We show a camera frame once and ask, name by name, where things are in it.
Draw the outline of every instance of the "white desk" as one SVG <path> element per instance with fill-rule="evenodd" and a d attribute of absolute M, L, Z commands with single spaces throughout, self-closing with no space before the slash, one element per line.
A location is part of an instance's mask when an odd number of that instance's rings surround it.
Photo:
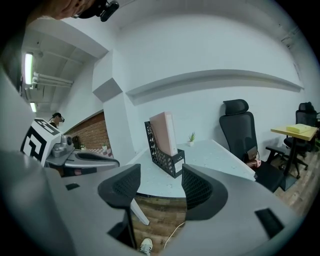
<path fill-rule="evenodd" d="M 214 140 L 195 141 L 194 146 L 179 144 L 184 150 L 185 163 L 211 168 L 227 174 L 255 181 L 255 172 Z M 150 149 L 147 148 L 128 164 L 141 164 L 141 182 L 138 193 L 166 198 L 185 198 L 182 188 L 182 175 L 171 177 L 152 162 Z"/>

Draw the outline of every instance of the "succulent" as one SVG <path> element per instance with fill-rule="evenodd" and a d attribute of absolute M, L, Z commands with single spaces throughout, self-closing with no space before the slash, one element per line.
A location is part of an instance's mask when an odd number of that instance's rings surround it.
<path fill-rule="evenodd" d="M 193 133 L 189 136 L 189 141 L 190 141 L 190 142 L 193 142 L 193 141 L 195 140 L 195 138 L 196 138 L 196 134 L 195 134 L 195 132 L 193 132 Z"/>

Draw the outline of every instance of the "white wall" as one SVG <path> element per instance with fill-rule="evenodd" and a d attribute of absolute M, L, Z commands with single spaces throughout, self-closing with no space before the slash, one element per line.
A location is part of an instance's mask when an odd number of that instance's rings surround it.
<path fill-rule="evenodd" d="M 124 96 L 122 92 L 103 103 L 112 153 L 121 166 L 126 165 L 135 156 L 132 142 L 134 134 L 130 131 Z"/>
<path fill-rule="evenodd" d="M 49 112 L 36 112 L 35 115 L 37 118 L 42 118 L 46 121 L 49 121 L 51 118 L 52 118 L 52 115 L 54 114 L 55 112 L 53 111 L 52 113 L 49 113 Z"/>
<path fill-rule="evenodd" d="M 93 71 L 93 61 L 83 67 L 58 110 L 65 119 L 60 128 L 63 133 L 103 110 L 101 101 L 92 93 Z"/>
<path fill-rule="evenodd" d="M 98 17 L 81 19 L 81 18 L 65 18 L 62 20 L 83 34 L 89 36 L 98 44 L 103 46 L 107 51 L 114 48 L 119 28 L 112 22 L 101 22 Z"/>
<path fill-rule="evenodd" d="M 123 94 L 123 97 L 124 97 L 124 105 L 125 105 L 126 116 L 128 120 L 132 146 L 133 146 L 134 153 L 137 154 L 144 149 L 143 147 L 144 139 L 142 138 L 143 129 L 141 128 L 141 125 L 143 125 L 143 122 L 141 122 L 141 120 L 139 119 L 138 107 L 135 107 L 133 105 L 132 101 L 129 99 L 129 97 L 125 93 Z"/>
<path fill-rule="evenodd" d="M 252 80 L 227 82 L 229 86 L 186 92 L 137 106 L 139 122 L 134 136 L 141 139 L 137 139 L 140 143 L 136 148 L 148 147 L 144 122 L 160 112 L 171 111 L 178 144 L 186 143 L 189 135 L 195 132 L 196 141 L 214 139 L 229 149 L 219 124 L 220 116 L 225 114 L 223 101 L 244 99 L 254 115 L 260 156 L 266 160 L 269 152 L 265 147 L 279 146 L 285 139 L 284 135 L 273 133 L 270 129 L 295 123 L 295 111 L 304 101 L 304 91 L 280 89 L 276 84 L 274 87 L 258 87 L 262 82 Z"/>
<path fill-rule="evenodd" d="M 320 65 L 304 36 L 291 49 L 304 85 L 305 98 L 320 112 Z"/>
<path fill-rule="evenodd" d="M 96 19 L 88 19 L 85 24 L 88 26 L 88 23 L 92 23 L 95 20 Z M 65 41 L 96 58 L 102 57 L 108 52 L 107 46 L 101 44 L 103 40 L 97 39 L 99 36 L 95 29 L 91 29 L 93 33 L 89 34 L 87 32 L 88 29 L 83 26 L 83 22 L 85 21 L 74 18 L 67 18 L 64 20 L 37 19 L 32 22 L 28 28 Z"/>
<path fill-rule="evenodd" d="M 123 92 L 122 87 L 128 81 L 127 74 L 122 68 L 125 64 L 120 62 L 119 53 L 116 50 L 109 51 L 95 63 L 92 92 L 101 102 L 104 103 Z"/>
<path fill-rule="evenodd" d="M 152 17 L 125 27 L 116 49 L 127 60 L 126 91 L 168 77 L 209 70 L 244 70 L 300 85 L 290 52 L 249 25 L 206 14 Z"/>

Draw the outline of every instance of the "white cable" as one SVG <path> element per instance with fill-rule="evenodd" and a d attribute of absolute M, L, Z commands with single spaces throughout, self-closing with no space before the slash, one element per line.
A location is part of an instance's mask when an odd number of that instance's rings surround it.
<path fill-rule="evenodd" d="M 186 223 L 186 222 L 183 222 L 183 223 L 181 223 L 179 226 L 177 226 L 177 227 L 175 228 L 175 230 L 173 231 L 173 233 L 169 236 L 168 240 L 165 242 L 164 248 L 166 248 L 166 245 L 167 245 L 169 239 L 170 239 L 170 238 L 172 237 L 172 235 L 176 232 L 176 230 L 177 230 L 181 225 L 183 225 L 183 224 L 185 224 L 185 223 Z"/>

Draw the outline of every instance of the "fluorescent light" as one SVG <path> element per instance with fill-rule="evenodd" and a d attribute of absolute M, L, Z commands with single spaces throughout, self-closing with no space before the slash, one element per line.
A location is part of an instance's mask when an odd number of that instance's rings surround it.
<path fill-rule="evenodd" d="M 24 61 L 24 81 L 27 85 L 31 85 L 32 82 L 32 62 L 34 56 L 31 53 L 25 54 Z"/>
<path fill-rule="evenodd" d="M 30 102 L 30 106 L 33 112 L 37 112 L 36 104 L 34 102 Z"/>

